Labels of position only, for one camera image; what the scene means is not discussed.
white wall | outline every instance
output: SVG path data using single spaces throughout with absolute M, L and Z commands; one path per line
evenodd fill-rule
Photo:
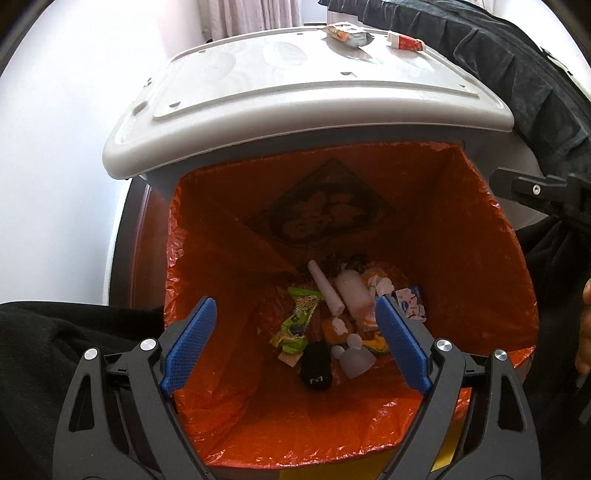
M 301 0 L 301 16 L 304 23 L 326 23 L 326 7 L 318 0 Z
M 102 149 L 166 60 L 157 0 L 56 0 L 0 77 L 0 302 L 103 302 L 128 182 Z

snack wrapper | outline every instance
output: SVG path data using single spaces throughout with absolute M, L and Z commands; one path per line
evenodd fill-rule
M 322 31 L 351 48 L 364 47 L 374 40 L 372 34 L 349 22 L 326 25 Z
M 423 300 L 421 299 L 421 293 L 417 286 L 397 290 L 396 299 L 398 300 L 400 308 L 402 308 L 408 318 L 419 320 L 421 322 L 427 320 L 425 307 L 423 306 Z
M 323 300 L 322 294 L 316 290 L 290 287 L 287 293 L 295 300 L 295 308 L 291 316 L 281 324 L 281 329 L 271 339 L 274 347 L 285 353 L 302 353 L 308 340 L 306 330 L 318 303 Z
M 425 42 L 417 38 L 412 38 L 407 35 L 402 35 L 398 32 L 389 31 L 388 41 L 392 48 L 398 50 L 423 51 L 425 50 Z

plastic bag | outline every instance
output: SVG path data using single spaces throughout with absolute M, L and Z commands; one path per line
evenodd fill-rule
M 169 218 L 165 321 L 202 295 L 217 327 L 185 389 L 183 426 L 208 465 L 283 468 L 398 444 L 421 401 L 391 355 L 325 392 L 307 389 L 269 339 L 291 313 L 297 267 L 364 252 L 419 285 L 426 326 L 466 352 L 533 351 L 538 317 L 514 231 L 456 145 L 357 144 L 196 170 Z M 458 399 L 456 417 L 466 410 Z

white plastic bottle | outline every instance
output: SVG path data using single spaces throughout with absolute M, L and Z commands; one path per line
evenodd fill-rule
M 374 308 L 374 298 L 363 284 L 361 275 L 355 270 L 345 270 L 336 277 L 335 285 L 351 316 L 362 325 L 365 316 Z

curtain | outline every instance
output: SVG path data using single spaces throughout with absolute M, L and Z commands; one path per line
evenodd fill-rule
M 298 27 L 301 0 L 209 0 L 213 40 L 272 28 Z

